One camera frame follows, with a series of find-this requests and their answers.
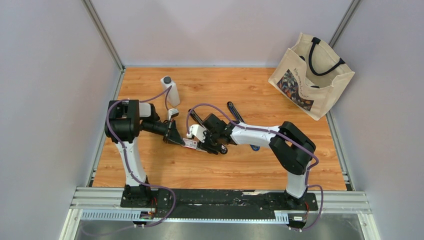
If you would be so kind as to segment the red white staple box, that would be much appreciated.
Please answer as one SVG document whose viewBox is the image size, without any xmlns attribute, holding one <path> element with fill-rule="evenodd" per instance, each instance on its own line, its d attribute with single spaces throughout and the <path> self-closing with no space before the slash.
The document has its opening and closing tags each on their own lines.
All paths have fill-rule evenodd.
<svg viewBox="0 0 424 240">
<path fill-rule="evenodd" d="M 193 149 L 193 150 L 198 149 L 198 141 L 193 139 L 187 139 L 187 138 L 184 138 L 183 141 L 184 141 L 184 147 Z"/>
</svg>

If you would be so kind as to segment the blue stapler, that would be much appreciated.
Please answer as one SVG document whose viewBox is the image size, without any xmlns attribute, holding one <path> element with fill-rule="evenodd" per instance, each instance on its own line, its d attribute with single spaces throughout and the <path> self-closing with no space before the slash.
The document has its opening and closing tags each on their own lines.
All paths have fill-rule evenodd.
<svg viewBox="0 0 424 240">
<path fill-rule="evenodd" d="M 231 101 L 228 101 L 226 105 L 227 105 L 227 108 L 230 111 L 230 113 L 234 116 L 234 118 L 237 121 L 239 121 L 241 123 L 245 122 L 244 119 L 242 118 L 242 116 L 240 115 L 240 113 L 237 111 L 235 105 Z M 255 152 L 260 150 L 260 146 L 257 146 L 257 145 L 250 145 L 250 147 Z"/>
</svg>

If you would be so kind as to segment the black stapler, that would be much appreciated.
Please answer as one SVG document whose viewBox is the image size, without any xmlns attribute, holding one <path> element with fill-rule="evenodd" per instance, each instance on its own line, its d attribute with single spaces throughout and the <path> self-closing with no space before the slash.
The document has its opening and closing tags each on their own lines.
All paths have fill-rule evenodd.
<svg viewBox="0 0 424 240">
<path fill-rule="evenodd" d="M 199 117 L 199 115 L 193 110 L 190 114 L 190 116 L 192 117 L 192 119 L 198 124 L 201 125 L 202 127 L 206 128 L 203 125 L 203 120 Z M 210 133 L 210 131 L 207 129 L 207 131 L 205 132 L 205 142 L 200 142 L 198 141 L 198 144 L 208 144 L 210 146 L 216 146 L 217 148 L 219 148 L 219 154 L 225 155 L 228 152 L 228 149 L 223 145 L 223 144 L 218 144 L 216 143 L 213 138 L 212 138 L 212 134 Z"/>
</svg>

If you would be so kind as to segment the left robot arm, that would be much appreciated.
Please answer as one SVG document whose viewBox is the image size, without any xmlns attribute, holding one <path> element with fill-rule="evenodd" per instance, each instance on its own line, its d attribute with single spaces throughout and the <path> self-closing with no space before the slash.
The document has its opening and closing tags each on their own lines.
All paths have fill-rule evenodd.
<svg viewBox="0 0 424 240">
<path fill-rule="evenodd" d="M 154 203 L 139 153 L 138 137 L 142 131 L 161 136 L 166 144 L 185 145 L 176 122 L 161 121 L 152 103 L 137 99 L 109 101 L 104 132 L 116 145 L 123 162 L 125 185 L 120 206 L 124 208 L 145 208 Z"/>
</svg>

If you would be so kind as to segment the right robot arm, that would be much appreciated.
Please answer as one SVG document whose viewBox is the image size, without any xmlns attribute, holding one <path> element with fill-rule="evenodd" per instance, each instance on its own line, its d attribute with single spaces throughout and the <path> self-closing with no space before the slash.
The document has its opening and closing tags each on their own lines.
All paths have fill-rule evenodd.
<svg viewBox="0 0 424 240">
<path fill-rule="evenodd" d="M 225 145 L 254 145 L 271 149 L 281 166 L 287 171 L 284 190 L 286 205 L 296 210 L 308 209 L 308 177 L 316 145 L 292 122 L 280 126 L 257 126 L 239 121 L 225 121 L 210 114 L 201 124 L 187 129 L 187 137 L 197 138 L 207 152 L 224 153 Z"/>
</svg>

